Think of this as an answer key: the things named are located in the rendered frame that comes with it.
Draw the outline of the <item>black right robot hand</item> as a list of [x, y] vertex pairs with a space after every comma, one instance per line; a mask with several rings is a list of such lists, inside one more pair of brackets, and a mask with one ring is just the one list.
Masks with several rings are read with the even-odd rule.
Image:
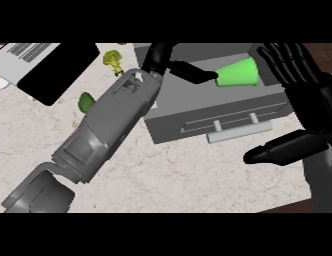
[[265, 43], [257, 54], [284, 88], [303, 129], [250, 149], [243, 162], [284, 166], [332, 147], [332, 74], [319, 70], [300, 43]]

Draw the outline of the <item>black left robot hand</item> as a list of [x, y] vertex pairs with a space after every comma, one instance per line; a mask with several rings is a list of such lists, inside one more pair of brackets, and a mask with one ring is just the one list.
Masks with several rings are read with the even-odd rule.
[[217, 78], [215, 71], [204, 71], [185, 61], [172, 61], [170, 54], [175, 43], [151, 43], [141, 69], [147, 73], [158, 75], [169, 71], [172, 75], [191, 82], [192, 84], [201, 84], [209, 80]]

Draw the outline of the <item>green cup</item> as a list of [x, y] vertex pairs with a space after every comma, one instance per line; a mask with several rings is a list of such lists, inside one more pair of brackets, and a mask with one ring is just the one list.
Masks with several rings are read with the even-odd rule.
[[215, 70], [217, 87], [254, 86], [259, 81], [256, 62], [251, 57], [228, 64]]

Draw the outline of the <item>grey drawer box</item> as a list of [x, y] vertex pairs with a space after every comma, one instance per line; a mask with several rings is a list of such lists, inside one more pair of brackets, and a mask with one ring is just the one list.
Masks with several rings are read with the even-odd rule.
[[257, 65], [259, 81], [254, 86], [217, 87], [215, 81], [192, 84], [164, 72], [155, 107], [150, 109], [145, 118], [164, 118], [215, 106], [228, 111], [229, 104], [238, 102], [243, 105], [234, 107], [234, 111], [285, 104], [282, 88], [256, 52], [259, 46], [260, 43], [178, 43], [172, 48], [170, 59], [185, 61], [207, 71], [251, 57]]

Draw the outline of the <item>yellow-green broccoli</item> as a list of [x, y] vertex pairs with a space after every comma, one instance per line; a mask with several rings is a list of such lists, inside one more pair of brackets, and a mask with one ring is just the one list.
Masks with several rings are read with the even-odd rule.
[[110, 66], [114, 72], [114, 75], [119, 76], [123, 73], [120, 67], [122, 55], [116, 50], [110, 50], [102, 55], [102, 64]]

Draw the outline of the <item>green vegetable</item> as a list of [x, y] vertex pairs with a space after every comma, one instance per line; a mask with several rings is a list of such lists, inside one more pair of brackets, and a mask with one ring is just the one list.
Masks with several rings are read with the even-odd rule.
[[92, 106], [95, 100], [88, 92], [83, 92], [77, 100], [77, 108], [82, 113], [85, 113]]

